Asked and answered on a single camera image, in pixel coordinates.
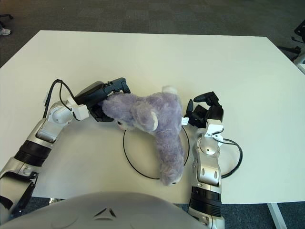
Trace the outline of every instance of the plush koala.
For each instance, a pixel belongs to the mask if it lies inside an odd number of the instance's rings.
[[[167,186],[180,181],[184,159],[179,137],[182,106],[174,88],[167,86],[161,93],[147,97],[113,94],[103,101],[102,109],[117,121],[121,129],[137,127],[154,135],[161,164],[161,181]]]

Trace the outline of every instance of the plush toy arm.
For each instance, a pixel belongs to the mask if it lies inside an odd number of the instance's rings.
[[[161,162],[161,181],[165,185],[177,183],[183,174],[184,151],[179,135],[170,131],[156,134],[157,149]]]

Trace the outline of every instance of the gray carpet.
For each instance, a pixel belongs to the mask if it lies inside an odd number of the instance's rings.
[[[39,30],[266,36],[288,47],[305,19],[304,0],[2,0],[12,29],[0,36],[0,67]],[[25,213],[47,205],[32,198]],[[305,203],[279,204],[289,229],[304,228]],[[227,229],[275,228],[266,204],[224,205]]]

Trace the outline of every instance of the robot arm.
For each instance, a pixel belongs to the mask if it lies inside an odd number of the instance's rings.
[[[67,102],[55,103],[47,116],[34,127],[24,144],[0,171],[0,225],[17,215],[27,205],[42,164],[53,145],[59,139],[63,128],[74,118],[81,121],[89,112],[97,121],[112,121],[97,103],[112,92],[130,93],[124,78],[103,83],[96,82],[76,97],[69,96]]]
[[[221,171],[218,165],[223,141],[224,110],[214,92],[202,94],[194,101],[206,102],[210,108],[206,110],[198,105],[193,111],[193,102],[190,100],[186,111],[189,123],[199,128],[193,146],[192,193],[188,213],[210,229],[224,229],[224,218],[221,216]]]

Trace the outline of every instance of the silver robot arm segment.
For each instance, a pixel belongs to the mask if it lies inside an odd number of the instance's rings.
[[[221,171],[218,165],[223,125],[219,120],[207,120],[207,128],[195,134],[192,166],[192,194],[188,213],[210,229],[224,229],[221,216]]]
[[[58,140],[63,128],[73,116],[78,120],[89,117],[85,105],[77,105],[71,96],[65,107],[55,103],[46,118],[41,119],[14,157],[0,172],[0,225],[12,215],[18,215],[27,205],[35,188],[41,166]]]

